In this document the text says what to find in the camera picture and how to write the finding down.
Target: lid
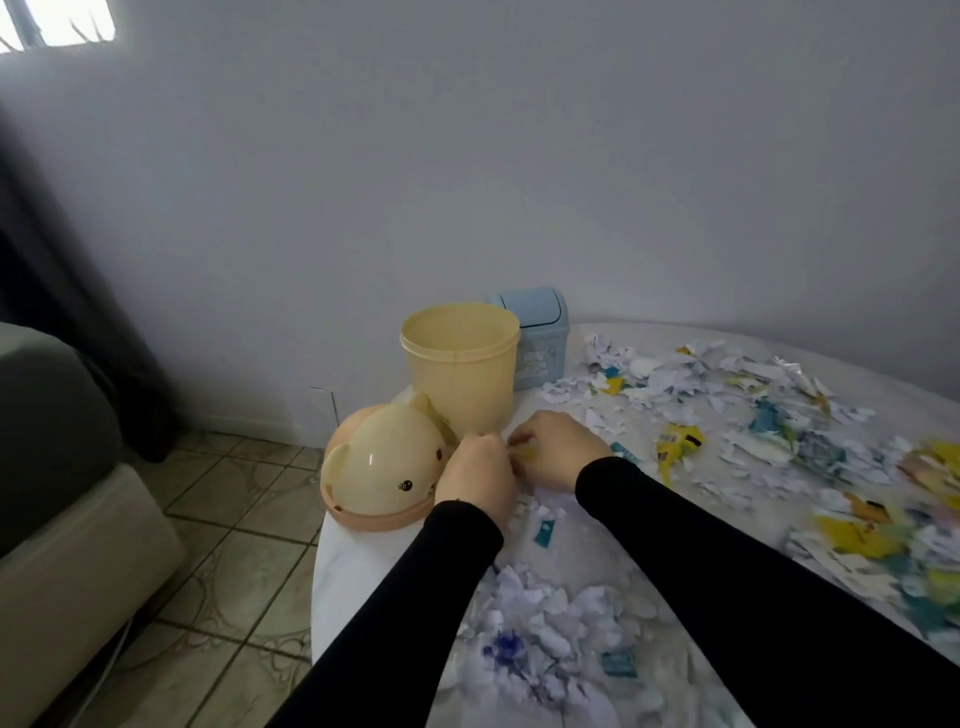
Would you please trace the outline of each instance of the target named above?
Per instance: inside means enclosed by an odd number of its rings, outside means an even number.
[[[520,328],[541,327],[560,321],[560,301],[553,288],[527,288],[501,293],[503,306],[520,320]]]

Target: gray cushion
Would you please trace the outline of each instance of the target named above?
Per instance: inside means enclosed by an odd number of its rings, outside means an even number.
[[[120,427],[74,351],[0,324],[0,556],[106,477]]]

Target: yellow plastic bucket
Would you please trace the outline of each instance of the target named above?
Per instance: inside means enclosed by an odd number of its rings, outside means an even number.
[[[490,303],[445,303],[403,322],[415,392],[423,392],[457,437],[499,433],[514,413],[520,321]]]

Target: light blue trash bin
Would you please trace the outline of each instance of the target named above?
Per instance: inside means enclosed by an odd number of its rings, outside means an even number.
[[[520,320],[515,390],[539,387],[563,377],[570,319],[560,291],[550,286],[508,291],[490,296],[487,303],[503,306]]]

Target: cable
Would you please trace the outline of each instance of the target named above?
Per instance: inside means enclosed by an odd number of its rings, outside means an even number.
[[[97,693],[100,692],[100,688],[104,686],[104,683],[107,682],[107,677],[110,675],[110,671],[113,669],[113,666],[116,664],[117,656],[120,654],[120,650],[123,648],[123,643],[127,641],[127,635],[130,634],[130,627],[133,624],[133,617],[131,617],[127,624],[124,625],[123,634],[120,635],[120,642],[117,643],[117,646],[113,648],[113,654],[110,655],[110,661],[107,663],[107,668],[104,670],[104,674],[100,676],[100,679],[97,680],[97,684],[93,686],[93,690],[90,691],[89,695],[84,700],[84,704],[80,706],[80,710],[77,711],[77,714],[73,716],[73,720],[70,721],[70,724],[66,728],[77,728],[77,724],[80,722],[81,716],[84,714],[87,708],[90,707],[90,703],[93,702],[93,698],[97,696]]]

